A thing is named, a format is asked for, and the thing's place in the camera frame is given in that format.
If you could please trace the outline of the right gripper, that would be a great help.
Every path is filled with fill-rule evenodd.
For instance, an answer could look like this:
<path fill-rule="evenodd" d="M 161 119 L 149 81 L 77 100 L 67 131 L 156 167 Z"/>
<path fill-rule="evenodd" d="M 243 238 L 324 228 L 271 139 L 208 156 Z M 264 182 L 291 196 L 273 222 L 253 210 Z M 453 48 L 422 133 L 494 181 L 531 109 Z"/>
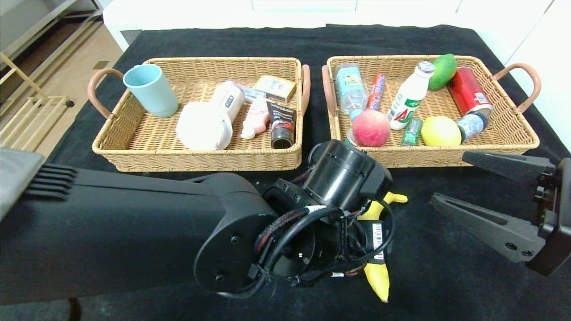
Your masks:
<path fill-rule="evenodd" d="M 557 167 L 548 158 L 467 151 L 462 160 L 475 167 L 535 187 L 538 227 L 459 199 L 434 193 L 430 203 L 452 222 L 512 262 L 543 276 L 559 269 L 571 253 L 570 183 L 571 160 L 563 158 Z"/>

